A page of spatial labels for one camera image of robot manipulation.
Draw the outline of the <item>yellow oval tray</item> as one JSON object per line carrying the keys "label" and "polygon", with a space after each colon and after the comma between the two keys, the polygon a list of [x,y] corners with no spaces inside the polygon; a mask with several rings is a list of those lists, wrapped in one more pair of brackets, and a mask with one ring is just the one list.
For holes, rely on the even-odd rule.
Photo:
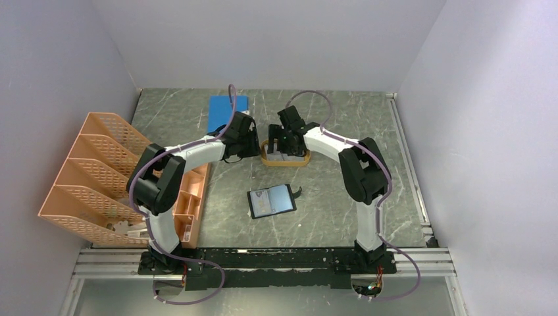
{"label": "yellow oval tray", "polygon": [[268,140],[265,140],[260,145],[261,161],[262,164],[268,167],[304,167],[309,164],[311,160],[311,153],[309,151],[304,156],[287,155],[277,151],[276,144],[272,147],[272,153],[267,153]]}

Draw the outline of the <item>silver VIP card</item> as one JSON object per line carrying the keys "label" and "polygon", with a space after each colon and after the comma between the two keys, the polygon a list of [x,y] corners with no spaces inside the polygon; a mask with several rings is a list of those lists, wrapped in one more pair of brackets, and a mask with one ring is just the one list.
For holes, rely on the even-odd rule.
{"label": "silver VIP card", "polygon": [[250,201],[254,218],[265,217],[272,213],[268,190],[255,190],[250,192]]}

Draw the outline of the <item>black card holder wallet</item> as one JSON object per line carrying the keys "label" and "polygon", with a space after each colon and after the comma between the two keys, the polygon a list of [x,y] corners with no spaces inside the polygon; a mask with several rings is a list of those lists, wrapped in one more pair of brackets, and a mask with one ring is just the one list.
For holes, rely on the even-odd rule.
{"label": "black card holder wallet", "polygon": [[[302,194],[302,187],[298,187],[298,189],[294,192],[292,190],[292,187],[289,184],[281,184],[281,185],[258,189],[258,190],[268,190],[269,192],[272,213],[265,217],[296,211],[297,206],[295,200]],[[253,217],[253,213],[251,210],[251,201],[250,201],[250,192],[252,191],[247,192],[249,214],[252,219],[264,218],[264,217],[260,217],[260,218]]]}

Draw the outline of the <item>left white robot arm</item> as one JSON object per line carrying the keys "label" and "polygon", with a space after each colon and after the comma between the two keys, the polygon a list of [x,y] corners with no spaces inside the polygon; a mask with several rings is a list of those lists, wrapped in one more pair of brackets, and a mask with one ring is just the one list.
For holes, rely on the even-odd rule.
{"label": "left white robot arm", "polygon": [[207,163],[258,155],[255,120],[238,111],[228,124],[197,141],[170,148],[157,144],[145,148],[126,190],[130,207],[145,219],[149,252],[158,268],[172,274],[182,265],[182,243],[174,228],[172,208],[183,176]]}

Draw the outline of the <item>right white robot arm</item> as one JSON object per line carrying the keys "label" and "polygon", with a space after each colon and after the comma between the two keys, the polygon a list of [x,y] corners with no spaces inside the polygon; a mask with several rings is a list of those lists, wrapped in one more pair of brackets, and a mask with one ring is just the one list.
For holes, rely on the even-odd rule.
{"label": "right white robot arm", "polygon": [[392,192],[391,174],[372,138],[356,140],[337,135],[315,122],[306,123],[295,107],[278,112],[280,124],[268,126],[268,152],[302,157],[322,154],[339,163],[344,187],[357,206],[355,264],[372,272],[386,252],[382,236],[382,204]]}

